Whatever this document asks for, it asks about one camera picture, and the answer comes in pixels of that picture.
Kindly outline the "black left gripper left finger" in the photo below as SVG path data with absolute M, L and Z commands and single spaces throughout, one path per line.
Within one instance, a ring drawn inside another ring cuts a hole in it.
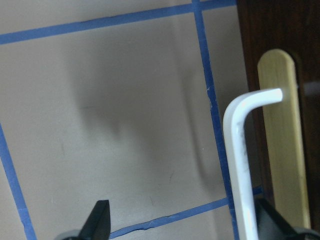
M 76 230 L 59 234 L 56 240 L 108 240 L 111 235 L 109 200 L 98 200 L 79 232 Z

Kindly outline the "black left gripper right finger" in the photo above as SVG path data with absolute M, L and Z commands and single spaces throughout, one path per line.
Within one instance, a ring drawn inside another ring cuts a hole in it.
M 254 200 L 259 240 L 319 240 L 315 230 L 292 227 L 264 198 Z

